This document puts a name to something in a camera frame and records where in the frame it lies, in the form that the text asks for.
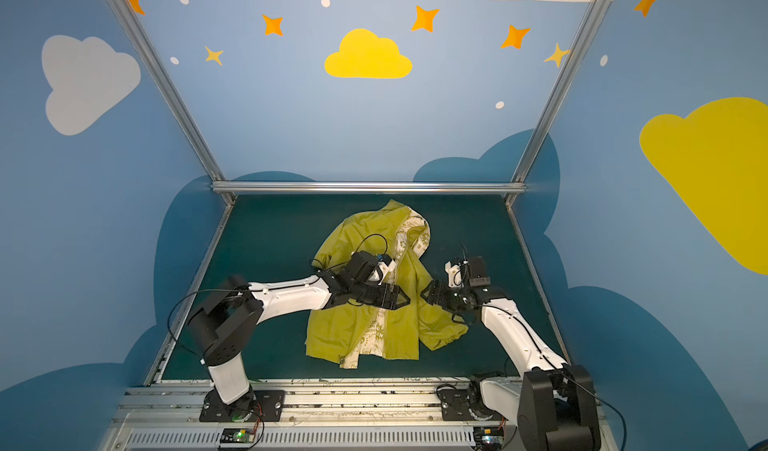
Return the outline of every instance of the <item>teal mat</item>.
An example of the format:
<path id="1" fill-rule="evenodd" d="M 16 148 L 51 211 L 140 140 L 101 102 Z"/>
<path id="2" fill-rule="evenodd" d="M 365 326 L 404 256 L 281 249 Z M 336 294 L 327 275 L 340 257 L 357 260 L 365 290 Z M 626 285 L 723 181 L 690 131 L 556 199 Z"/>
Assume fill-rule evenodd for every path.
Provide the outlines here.
<path id="1" fill-rule="evenodd" d="M 500 196 L 311 195 L 239 196 L 208 266 L 201 289 L 216 287 L 232 274 L 248 281 L 275 282 L 309 276 L 310 259 L 346 217 L 383 207 L 396 199 L 424 216 L 432 239 L 422 263 L 432 277 L 446 279 L 445 263 L 461 255 L 459 241 L 472 256 L 483 256 L 495 285 L 504 287 L 525 319 L 555 351 L 560 350 L 544 303 L 536 290 L 512 222 Z M 466 377 L 502 371 L 506 354 L 494 335 L 478 322 L 460 339 L 430 351 L 419 347 L 418 360 L 360 356 L 358 369 L 305 354 L 309 311 L 261 323 L 243 351 L 250 379 L 335 377 Z M 180 341 L 194 347 L 189 332 Z M 507 364 L 511 375 L 514 366 Z M 177 347 L 164 379 L 209 379 L 200 358 Z"/>

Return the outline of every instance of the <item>ventilation grille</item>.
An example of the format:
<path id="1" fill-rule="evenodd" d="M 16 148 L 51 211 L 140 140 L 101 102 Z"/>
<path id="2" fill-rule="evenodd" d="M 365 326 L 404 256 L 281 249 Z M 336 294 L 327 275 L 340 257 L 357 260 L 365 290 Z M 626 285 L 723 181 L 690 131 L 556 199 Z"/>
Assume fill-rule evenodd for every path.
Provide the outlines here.
<path id="1" fill-rule="evenodd" d="M 134 429 L 126 442 L 127 449 L 216 449 L 218 430 Z"/>
<path id="2" fill-rule="evenodd" d="M 368 429 L 267 429 L 260 445 L 274 448 L 337 446 L 450 446 L 474 444 L 472 433 L 451 427 Z"/>
<path id="3" fill-rule="evenodd" d="M 220 430 L 194 428 L 133 429 L 126 450 L 216 449 Z M 400 446 L 436 447 L 437 449 L 473 446 L 471 427 L 267 427 L 259 443 L 262 449 L 341 447 L 391 448 Z"/>

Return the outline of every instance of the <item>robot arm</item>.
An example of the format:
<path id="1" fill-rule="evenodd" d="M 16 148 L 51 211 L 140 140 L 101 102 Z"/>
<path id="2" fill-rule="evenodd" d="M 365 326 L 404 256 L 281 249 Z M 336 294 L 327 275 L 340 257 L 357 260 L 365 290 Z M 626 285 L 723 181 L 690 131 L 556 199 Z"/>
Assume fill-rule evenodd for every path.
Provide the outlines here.
<path id="1" fill-rule="evenodd" d="M 402 289 L 384 283 L 394 267 L 386 254 L 360 251 L 337 274 L 319 271 L 282 283 L 248 283 L 231 277 L 221 285 L 231 292 L 212 293 L 187 319 L 218 399 L 236 409 L 251 409 L 248 403 L 239 402 L 251 389 L 240 353 L 259 323 L 296 311 L 329 309 L 352 299 L 389 310 L 407 306 L 411 301 Z"/>
<path id="2" fill-rule="evenodd" d="M 361 251 L 337 274 L 319 271 L 282 283 L 230 278 L 222 287 L 231 292 L 213 293 L 193 309 L 187 325 L 214 381 L 215 389 L 206 399 L 216 399 L 225 411 L 216 415 L 218 419 L 231 421 L 236 410 L 254 408 L 255 395 L 240 353 L 258 323 L 296 311 L 328 309 L 351 299 L 389 310 L 407 306 L 410 300 L 402 289 L 384 283 L 394 266 L 386 254 Z M 473 317 L 481 319 L 523 376 L 522 383 L 506 377 L 471 381 L 470 413 L 483 420 L 499 412 L 518 427 L 527 451 L 600 449 L 597 410 L 589 394 L 594 389 L 586 369 L 569 366 L 533 331 L 514 301 L 492 286 L 481 257 L 450 262 L 446 271 L 448 282 L 433 281 L 422 298 L 450 311 L 454 320 L 459 316 L 466 323 Z"/>
<path id="3" fill-rule="evenodd" d="M 432 282 L 422 298 L 465 322 L 480 315 L 523 377 L 473 379 L 469 412 L 490 419 L 498 411 L 518 427 L 527 451 L 597 451 L 600 430 L 592 379 L 570 366 L 525 321 L 514 301 L 491 284 L 481 257 L 446 264 L 448 282 Z"/>

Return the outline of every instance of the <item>blue wall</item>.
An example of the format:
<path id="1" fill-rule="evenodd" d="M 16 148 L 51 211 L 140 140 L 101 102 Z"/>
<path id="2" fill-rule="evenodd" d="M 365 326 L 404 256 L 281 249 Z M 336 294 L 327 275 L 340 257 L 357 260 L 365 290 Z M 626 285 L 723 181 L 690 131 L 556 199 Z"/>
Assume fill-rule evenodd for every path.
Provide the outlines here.
<path id="1" fill-rule="evenodd" d="M 138 61 L 104 0 L 0 0 L 0 14 L 0 449 L 93 449 L 146 376 L 224 205 L 140 63 L 138 87 L 79 134 L 48 120 L 51 36 Z M 77 78 L 87 97 L 98 75 Z"/>
<path id="2" fill-rule="evenodd" d="M 515 211 L 574 361 L 628 418 L 628 449 L 743 450 L 768 437 L 768 276 L 726 252 L 639 137 L 659 114 L 768 103 L 768 0 L 657 0 L 645 18 L 639 2 L 609 7 Z M 740 179 L 728 172 L 702 178 Z"/>
<path id="3" fill-rule="evenodd" d="M 152 37 L 226 177 L 423 180 L 440 158 L 476 160 L 533 128 L 586 4 L 531 0 L 139 0 Z M 416 6 L 438 8 L 412 31 Z M 265 34 L 263 14 L 282 18 Z M 502 48 L 509 26 L 530 28 Z M 398 79 L 337 78 L 323 63 L 356 28 L 412 62 Z M 222 52 L 206 61 L 208 52 Z M 170 64 L 175 58 L 178 64 Z M 496 109 L 499 101 L 504 107 Z M 504 181 L 484 164 L 477 178 Z M 447 180 L 446 167 L 428 174 Z"/>

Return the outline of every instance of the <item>black mounting plate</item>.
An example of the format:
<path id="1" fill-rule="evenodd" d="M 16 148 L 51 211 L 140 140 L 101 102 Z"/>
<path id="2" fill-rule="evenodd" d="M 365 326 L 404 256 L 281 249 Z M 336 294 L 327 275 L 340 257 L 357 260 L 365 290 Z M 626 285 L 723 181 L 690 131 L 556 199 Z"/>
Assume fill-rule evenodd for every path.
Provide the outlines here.
<path id="1" fill-rule="evenodd" d="M 232 404 L 224 404 L 216 388 L 205 395 L 203 409 L 200 411 L 201 423 L 232 423 L 233 419 L 243 414 L 243 409 L 258 409 L 261 406 L 261 420 L 267 423 L 280 421 L 283 413 L 283 400 L 285 391 L 271 389 L 269 391 L 256 390 L 246 394 Z M 257 413 L 251 414 L 243 423 L 254 423 Z"/>
<path id="2" fill-rule="evenodd" d="M 490 417 L 476 413 L 469 407 L 469 391 L 467 389 L 443 388 L 438 389 L 440 412 L 443 421 L 501 421 L 502 415 L 493 412 Z"/>

